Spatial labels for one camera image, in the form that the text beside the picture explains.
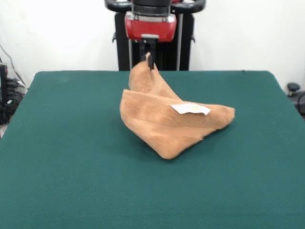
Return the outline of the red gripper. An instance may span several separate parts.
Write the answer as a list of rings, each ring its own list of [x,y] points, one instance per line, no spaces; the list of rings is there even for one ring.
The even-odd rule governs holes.
[[[140,16],[133,12],[125,14],[125,30],[130,40],[139,42],[139,60],[146,60],[146,40],[150,46],[148,65],[154,69],[156,40],[159,42],[171,42],[175,35],[177,19],[174,14],[165,17]]]

